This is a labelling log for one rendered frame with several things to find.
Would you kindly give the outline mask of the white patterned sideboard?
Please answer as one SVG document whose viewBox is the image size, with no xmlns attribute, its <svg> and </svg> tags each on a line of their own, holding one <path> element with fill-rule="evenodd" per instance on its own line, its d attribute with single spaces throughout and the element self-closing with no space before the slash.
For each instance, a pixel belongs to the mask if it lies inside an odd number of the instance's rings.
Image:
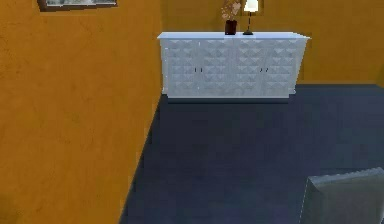
<svg viewBox="0 0 384 224">
<path fill-rule="evenodd" d="M 163 32 L 163 88 L 170 98 L 288 98 L 309 38 L 295 32 Z"/>
</svg>

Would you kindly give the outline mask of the dark red flower vase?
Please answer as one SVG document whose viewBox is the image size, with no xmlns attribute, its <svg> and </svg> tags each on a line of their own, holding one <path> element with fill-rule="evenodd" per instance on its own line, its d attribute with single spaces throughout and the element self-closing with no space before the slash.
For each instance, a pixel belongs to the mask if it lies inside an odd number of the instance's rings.
<svg viewBox="0 0 384 224">
<path fill-rule="evenodd" d="M 237 21 L 235 16 L 238 14 L 241 8 L 240 0 L 224 0 L 221 7 L 222 19 L 225 21 L 225 34 L 235 35 Z"/>
</svg>

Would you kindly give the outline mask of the white shade table lamp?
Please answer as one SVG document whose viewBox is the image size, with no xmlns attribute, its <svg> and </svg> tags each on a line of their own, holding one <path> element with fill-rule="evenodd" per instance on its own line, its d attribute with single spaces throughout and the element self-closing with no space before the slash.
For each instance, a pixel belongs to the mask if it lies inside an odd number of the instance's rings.
<svg viewBox="0 0 384 224">
<path fill-rule="evenodd" d="M 259 11 L 259 1 L 258 0 L 245 0 L 243 11 L 248 13 L 248 24 L 247 30 L 243 32 L 244 35 L 252 35 L 253 32 L 250 30 L 251 25 L 251 16 L 253 13 Z"/>
</svg>

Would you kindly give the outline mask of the grey upholstered chair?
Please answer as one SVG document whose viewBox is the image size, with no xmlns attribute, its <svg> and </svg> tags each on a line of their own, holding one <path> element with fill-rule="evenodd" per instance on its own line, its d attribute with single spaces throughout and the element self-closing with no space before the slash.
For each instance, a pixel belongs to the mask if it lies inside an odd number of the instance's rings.
<svg viewBox="0 0 384 224">
<path fill-rule="evenodd" d="M 382 224 L 384 170 L 309 176 L 299 224 Z"/>
</svg>

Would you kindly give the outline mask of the dark framed wall picture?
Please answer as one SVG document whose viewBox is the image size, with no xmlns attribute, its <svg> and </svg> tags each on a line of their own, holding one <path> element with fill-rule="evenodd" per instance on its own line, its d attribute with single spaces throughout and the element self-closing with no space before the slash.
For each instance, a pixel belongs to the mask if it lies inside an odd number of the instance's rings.
<svg viewBox="0 0 384 224">
<path fill-rule="evenodd" d="M 36 0 L 41 12 L 116 7 L 118 0 Z"/>
</svg>

